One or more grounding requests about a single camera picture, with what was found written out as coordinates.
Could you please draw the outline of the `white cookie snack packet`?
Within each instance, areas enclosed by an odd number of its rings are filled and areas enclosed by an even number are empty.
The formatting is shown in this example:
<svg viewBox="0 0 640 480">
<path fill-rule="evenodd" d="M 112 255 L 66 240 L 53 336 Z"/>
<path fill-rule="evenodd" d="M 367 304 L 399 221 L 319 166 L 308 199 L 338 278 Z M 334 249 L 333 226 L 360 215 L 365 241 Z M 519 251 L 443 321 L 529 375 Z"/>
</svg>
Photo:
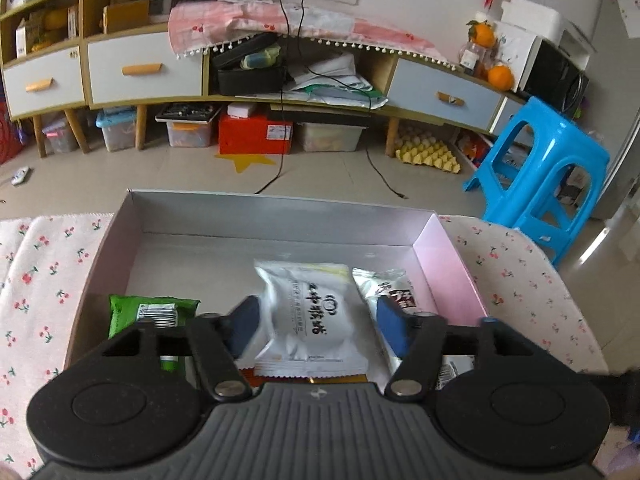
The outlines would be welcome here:
<svg viewBox="0 0 640 480">
<path fill-rule="evenodd" d="M 390 269 L 375 272 L 366 269 L 353 268 L 354 279 L 360 296 L 366 300 L 371 318 L 376 319 L 378 300 L 387 296 L 393 299 L 400 310 L 408 315 L 433 316 L 435 312 L 421 308 L 416 302 L 416 294 L 404 269 Z M 442 390 L 450 380 L 474 368 L 474 356 L 443 356 L 436 389 Z"/>
</svg>

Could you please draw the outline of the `white pastry packet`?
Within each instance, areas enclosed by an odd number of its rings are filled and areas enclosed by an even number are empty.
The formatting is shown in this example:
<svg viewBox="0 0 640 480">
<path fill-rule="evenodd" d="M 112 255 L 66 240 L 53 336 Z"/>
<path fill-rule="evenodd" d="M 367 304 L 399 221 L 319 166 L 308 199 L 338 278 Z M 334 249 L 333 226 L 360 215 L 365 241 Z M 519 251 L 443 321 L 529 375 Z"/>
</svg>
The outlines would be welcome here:
<svg viewBox="0 0 640 480">
<path fill-rule="evenodd" d="M 264 281 L 260 322 L 236 360 L 241 370 L 274 378 L 333 378 L 386 374 L 369 307 L 348 266 L 257 261 Z"/>
</svg>

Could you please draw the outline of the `green snack packet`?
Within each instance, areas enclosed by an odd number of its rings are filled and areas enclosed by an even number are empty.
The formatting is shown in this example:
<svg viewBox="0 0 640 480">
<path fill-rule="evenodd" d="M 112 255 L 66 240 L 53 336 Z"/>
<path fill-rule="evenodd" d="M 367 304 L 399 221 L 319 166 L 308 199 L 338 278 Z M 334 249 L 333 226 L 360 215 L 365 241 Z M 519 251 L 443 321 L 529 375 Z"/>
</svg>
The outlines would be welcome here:
<svg viewBox="0 0 640 480">
<path fill-rule="evenodd" d="M 140 320 L 153 320 L 157 328 L 185 326 L 194 318 L 201 301 L 176 297 L 111 295 L 110 338 Z"/>
</svg>

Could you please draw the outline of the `yellow egg tray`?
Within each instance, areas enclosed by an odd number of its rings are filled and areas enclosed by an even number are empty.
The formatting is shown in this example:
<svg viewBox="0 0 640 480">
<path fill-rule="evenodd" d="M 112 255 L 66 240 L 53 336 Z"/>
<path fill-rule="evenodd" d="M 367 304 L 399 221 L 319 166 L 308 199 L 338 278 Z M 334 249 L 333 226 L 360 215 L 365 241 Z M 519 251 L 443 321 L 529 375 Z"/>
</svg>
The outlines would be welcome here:
<svg viewBox="0 0 640 480">
<path fill-rule="evenodd" d="M 395 157 L 403 164 L 427 166 L 458 174 L 461 164 L 449 146 L 434 136 L 401 136 L 395 141 Z"/>
</svg>

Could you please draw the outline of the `cherry print table cloth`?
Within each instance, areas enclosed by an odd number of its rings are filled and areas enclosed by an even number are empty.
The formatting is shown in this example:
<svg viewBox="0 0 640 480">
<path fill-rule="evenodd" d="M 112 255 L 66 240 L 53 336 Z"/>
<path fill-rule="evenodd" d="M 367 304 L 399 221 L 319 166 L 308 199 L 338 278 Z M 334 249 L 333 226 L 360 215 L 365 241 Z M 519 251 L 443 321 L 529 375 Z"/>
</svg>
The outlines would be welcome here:
<svg viewBox="0 0 640 480">
<path fill-rule="evenodd" d="M 27 403 L 62 370 L 70 333 L 110 214 L 1 223 L 1 475 L 41 465 L 27 432 Z M 559 273 L 524 235 L 471 217 L 440 219 L 487 312 L 573 370 L 608 367 Z"/>
</svg>

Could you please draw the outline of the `blue plastic stool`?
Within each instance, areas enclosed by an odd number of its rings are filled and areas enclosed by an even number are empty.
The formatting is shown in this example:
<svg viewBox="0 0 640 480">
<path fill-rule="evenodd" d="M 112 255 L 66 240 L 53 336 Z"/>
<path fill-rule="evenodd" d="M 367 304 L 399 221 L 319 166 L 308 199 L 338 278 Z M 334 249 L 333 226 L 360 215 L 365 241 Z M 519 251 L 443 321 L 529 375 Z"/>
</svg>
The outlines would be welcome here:
<svg viewBox="0 0 640 480">
<path fill-rule="evenodd" d="M 533 146 L 522 166 L 515 168 L 503 157 L 526 126 L 533 130 Z M 558 264 L 597 205 L 609 160 L 604 147 L 578 125 L 531 98 L 506 124 L 463 189 L 483 192 L 484 221 L 521 231 Z M 585 170 L 589 182 L 586 197 L 570 216 L 556 192 L 575 168 Z"/>
</svg>

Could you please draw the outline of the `red box under cabinet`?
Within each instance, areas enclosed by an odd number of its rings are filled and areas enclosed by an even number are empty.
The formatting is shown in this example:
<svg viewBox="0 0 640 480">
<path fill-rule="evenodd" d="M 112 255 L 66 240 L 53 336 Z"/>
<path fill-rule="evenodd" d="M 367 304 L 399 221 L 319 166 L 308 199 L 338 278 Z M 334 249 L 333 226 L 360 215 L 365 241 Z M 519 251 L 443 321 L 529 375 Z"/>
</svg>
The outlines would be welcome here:
<svg viewBox="0 0 640 480">
<path fill-rule="evenodd" d="M 218 122 L 221 155 L 288 154 L 292 136 L 292 122 L 270 119 L 265 113 L 245 118 L 224 113 Z"/>
</svg>

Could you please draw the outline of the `clear storage bin blue lid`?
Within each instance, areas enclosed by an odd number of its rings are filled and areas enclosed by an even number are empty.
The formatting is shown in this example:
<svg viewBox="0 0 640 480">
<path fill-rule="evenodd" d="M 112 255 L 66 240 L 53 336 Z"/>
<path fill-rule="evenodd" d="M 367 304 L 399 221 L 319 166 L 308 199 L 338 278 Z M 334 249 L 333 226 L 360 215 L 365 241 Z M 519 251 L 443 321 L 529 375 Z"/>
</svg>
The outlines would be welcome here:
<svg viewBox="0 0 640 480">
<path fill-rule="evenodd" d="M 133 106 L 104 108 L 96 115 L 96 128 L 102 130 L 107 151 L 128 150 L 136 145 L 137 112 Z"/>
</svg>

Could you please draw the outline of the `lower orange fruit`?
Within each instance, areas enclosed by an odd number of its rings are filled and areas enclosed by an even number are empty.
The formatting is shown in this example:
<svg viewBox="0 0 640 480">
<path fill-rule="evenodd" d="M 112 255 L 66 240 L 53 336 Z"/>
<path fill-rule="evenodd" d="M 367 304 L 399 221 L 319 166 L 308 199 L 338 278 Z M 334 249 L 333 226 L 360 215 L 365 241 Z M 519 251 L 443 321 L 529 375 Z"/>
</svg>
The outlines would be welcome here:
<svg viewBox="0 0 640 480">
<path fill-rule="evenodd" d="M 510 91 L 514 85 L 514 76 L 509 66 L 495 65 L 487 71 L 487 81 L 501 92 Z"/>
</svg>

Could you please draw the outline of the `orange fruit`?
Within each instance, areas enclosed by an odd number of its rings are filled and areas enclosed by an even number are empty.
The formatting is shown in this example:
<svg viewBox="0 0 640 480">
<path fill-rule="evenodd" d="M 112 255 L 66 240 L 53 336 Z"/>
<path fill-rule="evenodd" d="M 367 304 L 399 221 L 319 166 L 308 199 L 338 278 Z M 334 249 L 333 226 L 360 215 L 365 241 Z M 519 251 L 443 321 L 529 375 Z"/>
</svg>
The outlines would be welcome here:
<svg viewBox="0 0 640 480">
<path fill-rule="evenodd" d="M 496 44 L 495 32 L 488 22 L 478 22 L 475 20 L 468 23 L 468 36 L 473 44 L 477 44 L 484 49 L 492 49 Z"/>
<path fill-rule="evenodd" d="M 495 65 L 487 71 L 487 81 L 501 92 L 510 91 L 514 85 L 514 76 L 509 66 Z"/>
</svg>

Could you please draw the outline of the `black microwave oven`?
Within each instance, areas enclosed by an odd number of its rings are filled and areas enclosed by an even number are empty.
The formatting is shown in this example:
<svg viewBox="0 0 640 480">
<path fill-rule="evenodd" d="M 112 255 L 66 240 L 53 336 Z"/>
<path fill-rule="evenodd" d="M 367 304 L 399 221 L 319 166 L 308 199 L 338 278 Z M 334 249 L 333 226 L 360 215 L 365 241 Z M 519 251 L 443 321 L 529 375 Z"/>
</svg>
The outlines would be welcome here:
<svg viewBox="0 0 640 480">
<path fill-rule="evenodd" d="M 518 94 L 537 98 L 573 119 L 589 84 L 586 73 L 547 39 L 536 39 L 518 82 Z"/>
</svg>

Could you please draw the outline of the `silver refrigerator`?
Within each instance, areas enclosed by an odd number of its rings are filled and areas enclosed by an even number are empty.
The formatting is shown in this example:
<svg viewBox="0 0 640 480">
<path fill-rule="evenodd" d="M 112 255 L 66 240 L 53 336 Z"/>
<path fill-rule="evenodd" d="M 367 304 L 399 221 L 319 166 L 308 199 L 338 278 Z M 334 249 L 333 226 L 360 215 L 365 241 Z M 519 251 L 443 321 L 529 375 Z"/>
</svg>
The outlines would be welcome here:
<svg viewBox="0 0 640 480">
<path fill-rule="evenodd" d="M 601 0 L 586 128 L 610 155 L 593 218 L 608 220 L 639 179 L 639 0 Z"/>
</svg>

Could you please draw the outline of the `upper orange fruit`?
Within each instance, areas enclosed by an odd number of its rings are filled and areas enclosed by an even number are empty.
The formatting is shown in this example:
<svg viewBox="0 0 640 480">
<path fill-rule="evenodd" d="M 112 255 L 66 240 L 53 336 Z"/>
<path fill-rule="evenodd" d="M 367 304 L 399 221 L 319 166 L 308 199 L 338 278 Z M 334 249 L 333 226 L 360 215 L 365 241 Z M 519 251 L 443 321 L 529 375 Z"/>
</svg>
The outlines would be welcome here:
<svg viewBox="0 0 640 480">
<path fill-rule="evenodd" d="M 492 49 L 496 44 L 495 32 L 488 22 L 478 22 L 475 20 L 468 23 L 468 36 L 473 44 L 477 44 L 484 49 Z"/>
</svg>

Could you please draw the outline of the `pink cloth on cabinet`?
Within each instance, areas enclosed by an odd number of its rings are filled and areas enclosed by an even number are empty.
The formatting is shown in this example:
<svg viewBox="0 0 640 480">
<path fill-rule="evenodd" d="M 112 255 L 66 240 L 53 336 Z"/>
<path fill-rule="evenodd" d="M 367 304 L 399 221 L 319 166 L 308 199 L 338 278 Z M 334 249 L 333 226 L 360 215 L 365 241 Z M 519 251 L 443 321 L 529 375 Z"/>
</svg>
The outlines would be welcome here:
<svg viewBox="0 0 640 480">
<path fill-rule="evenodd" d="M 171 51 L 178 56 L 236 44 L 257 34 L 324 41 L 364 50 L 450 63 L 431 41 L 377 20 L 337 11 L 266 0 L 218 0 L 180 3 L 168 18 Z"/>
</svg>

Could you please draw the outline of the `white drawer tv cabinet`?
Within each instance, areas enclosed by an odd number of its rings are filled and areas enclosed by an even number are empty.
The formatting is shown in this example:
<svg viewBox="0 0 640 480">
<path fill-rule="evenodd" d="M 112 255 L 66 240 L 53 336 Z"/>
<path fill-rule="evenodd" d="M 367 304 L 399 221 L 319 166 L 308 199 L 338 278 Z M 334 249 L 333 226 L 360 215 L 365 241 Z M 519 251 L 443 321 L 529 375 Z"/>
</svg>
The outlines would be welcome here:
<svg viewBox="0 0 640 480">
<path fill-rule="evenodd" d="M 73 135 L 81 151 L 90 150 L 84 127 L 78 122 L 78 110 L 98 110 L 116 105 L 132 105 L 137 112 L 136 147 L 143 148 L 146 118 L 152 104 L 169 102 L 214 102 L 225 97 L 214 88 L 215 75 L 210 60 L 232 44 L 176 55 L 169 47 L 167 26 L 149 24 L 128 30 L 102 34 L 99 18 L 107 0 L 29 0 L 13 9 L 1 10 L 1 71 L 6 108 L 11 119 L 25 126 L 35 139 L 38 153 L 47 154 L 42 132 L 43 117 L 63 113 L 73 121 Z M 22 18 L 46 6 L 74 6 L 77 9 L 77 34 L 51 44 L 38 52 L 18 56 L 15 29 Z M 450 125 L 493 134 L 498 123 L 508 119 L 523 100 L 512 93 L 499 92 L 480 79 L 465 76 L 452 64 L 429 56 L 392 51 L 368 44 L 305 38 L 293 34 L 287 41 L 293 49 L 303 46 L 328 50 L 351 50 L 357 70 L 373 87 L 389 92 L 398 80 L 398 70 L 427 67 L 427 80 L 442 74 L 433 100 L 444 104 L 441 112 L 410 110 L 405 98 L 385 105 L 381 115 L 388 117 L 387 132 L 394 134 L 403 119 L 436 126 Z M 446 98 L 453 101 L 445 104 Z M 454 117 L 445 112 L 452 110 Z"/>
</svg>

